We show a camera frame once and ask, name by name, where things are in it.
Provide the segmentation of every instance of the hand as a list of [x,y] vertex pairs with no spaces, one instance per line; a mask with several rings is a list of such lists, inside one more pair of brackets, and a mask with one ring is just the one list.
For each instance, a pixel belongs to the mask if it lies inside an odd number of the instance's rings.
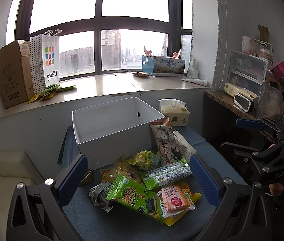
[[269,185],[270,193],[273,196],[281,196],[284,191],[284,186],[281,183],[273,183]]

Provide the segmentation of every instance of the blue box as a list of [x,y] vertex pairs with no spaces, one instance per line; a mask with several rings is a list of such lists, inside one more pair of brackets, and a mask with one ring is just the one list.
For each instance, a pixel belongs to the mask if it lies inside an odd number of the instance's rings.
[[185,60],[164,56],[142,55],[142,71],[151,76],[178,76],[184,74]]

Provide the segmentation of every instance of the blue tablecloth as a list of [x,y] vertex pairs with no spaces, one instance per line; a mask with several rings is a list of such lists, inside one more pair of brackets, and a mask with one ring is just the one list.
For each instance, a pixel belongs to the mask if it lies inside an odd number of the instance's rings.
[[[220,175],[232,178],[238,184],[246,184],[232,166],[198,133],[189,127],[173,127],[198,151],[207,164]],[[67,167],[79,153],[73,127],[69,127],[65,137],[62,168]],[[70,204],[63,210],[75,229],[85,241],[132,241],[132,240],[190,240],[201,231],[215,210],[208,204],[193,176],[185,179],[193,193],[200,192],[196,202],[197,210],[186,213],[172,226],[161,225],[156,220],[136,213],[120,204],[115,204],[110,213],[92,207],[87,193],[90,188],[101,183],[100,170],[95,170],[94,182],[77,188]]]

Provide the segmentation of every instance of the beige leather sofa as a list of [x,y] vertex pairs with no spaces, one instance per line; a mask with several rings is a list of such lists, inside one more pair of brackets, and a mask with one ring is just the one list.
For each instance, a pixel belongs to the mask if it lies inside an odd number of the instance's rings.
[[29,186],[43,181],[24,152],[0,153],[0,241],[6,241],[8,210],[17,183]]

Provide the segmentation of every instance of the screw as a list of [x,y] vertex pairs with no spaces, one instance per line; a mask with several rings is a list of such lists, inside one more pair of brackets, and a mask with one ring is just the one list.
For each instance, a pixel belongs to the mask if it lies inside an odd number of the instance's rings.
[[224,179],[224,183],[230,185],[230,184],[233,183],[233,180],[232,180],[231,178],[225,178],[225,179]]
[[47,180],[45,180],[46,185],[52,185],[53,182],[54,182],[54,179],[52,178],[48,178]]
[[255,182],[255,187],[260,188],[260,187],[262,187],[262,184],[260,182]]
[[17,184],[17,188],[22,188],[24,186],[24,183],[23,182],[20,182]]

